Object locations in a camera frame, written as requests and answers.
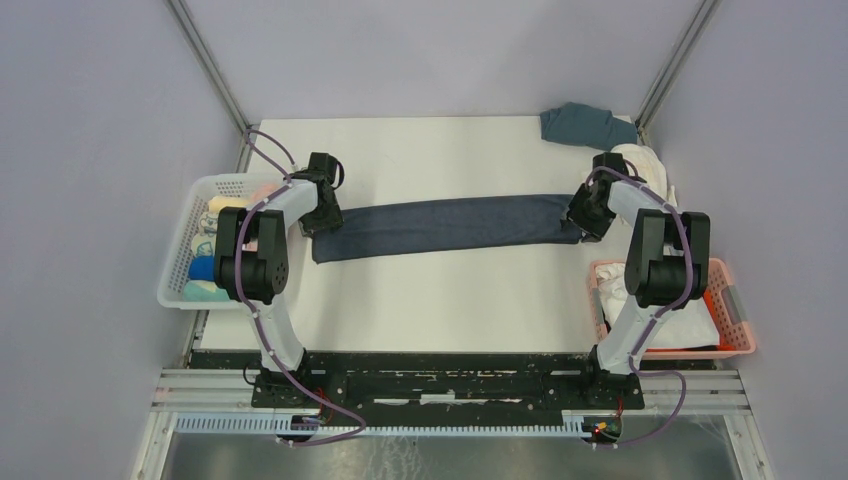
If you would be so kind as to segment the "dark blue towel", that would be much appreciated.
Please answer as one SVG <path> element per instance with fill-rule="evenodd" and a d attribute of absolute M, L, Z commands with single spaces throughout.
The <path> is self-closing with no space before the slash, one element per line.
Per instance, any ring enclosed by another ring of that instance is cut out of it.
<path fill-rule="evenodd" d="M 430 200 L 345 210 L 334 231 L 315 234 L 317 264 L 441 251 L 573 245 L 582 232 L 561 222 L 572 197 L 537 194 Z"/>

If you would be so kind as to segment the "pink towel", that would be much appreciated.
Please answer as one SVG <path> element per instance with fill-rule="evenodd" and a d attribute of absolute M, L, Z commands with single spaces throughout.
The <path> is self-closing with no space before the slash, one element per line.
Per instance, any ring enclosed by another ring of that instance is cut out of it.
<path fill-rule="evenodd" d="M 259 213 L 264 209 L 263 201 L 269 196 L 273 195 L 277 190 L 281 188 L 280 185 L 277 184 L 266 184 L 261 186 L 251 197 L 251 201 L 255 205 L 259 205 L 259 209 L 257 213 L 254 215 L 254 218 L 257 218 Z M 255 252 L 258 250 L 258 235 L 256 233 L 256 229 L 250 230 L 245 236 L 245 243 L 242 246 L 242 249 L 245 251 Z"/>

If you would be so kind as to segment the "white plastic basket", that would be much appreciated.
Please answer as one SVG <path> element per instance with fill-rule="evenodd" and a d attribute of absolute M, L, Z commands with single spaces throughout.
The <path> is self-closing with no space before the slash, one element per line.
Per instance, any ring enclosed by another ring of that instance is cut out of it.
<path fill-rule="evenodd" d="M 188 271 L 194 254 L 191 242 L 199 232 L 201 215 L 208 211 L 208 202 L 215 196 L 250 199 L 264 185 L 279 187 L 281 176 L 268 173 L 231 173 L 201 177 L 195 181 L 183 201 L 177 227 L 174 230 L 157 288 L 157 300 L 165 308 L 180 310 L 232 310 L 239 304 L 225 297 L 221 301 L 185 300 L 183 290 L 188 283 Z"/>

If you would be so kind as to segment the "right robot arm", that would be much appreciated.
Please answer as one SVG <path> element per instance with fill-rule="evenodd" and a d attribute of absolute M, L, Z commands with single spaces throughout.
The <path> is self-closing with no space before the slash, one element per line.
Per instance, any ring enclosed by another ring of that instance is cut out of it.
<path fill-rule="evenodd" d="M 602 408 L 637 384 L 641 359 L 659 329 L 703 296 L 708 283 L 711 220 L 680 212 L 628 171 L 624 157 L 605 152 L 565 210 L 561 223 L 588 242 L 599 242 L 613 221 L 632 228 L 624 268 L 624 307 L 611 332 L 588 355 L 577 382 L 580 400 Z"/>

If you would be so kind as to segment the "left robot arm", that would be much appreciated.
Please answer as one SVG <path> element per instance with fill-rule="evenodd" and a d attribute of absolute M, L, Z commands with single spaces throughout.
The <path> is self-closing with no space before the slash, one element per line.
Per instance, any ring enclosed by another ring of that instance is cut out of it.
<path fill-rule="evenodd" d="M 342 164 L 328 153 L 310 155 L 307 168 L 248 207 L 218 214 L 213 277 L 240 304 L 262 350 L 263 374 L 278 379 L 278 396 L 293 407 L 313 397 L 313 378 L 298 370 L 306 349 L 297 338 L 283 297 L 290 273 L 288 233 L 296 225 L 311 238 L 343 225 L 336 189 Z"/>

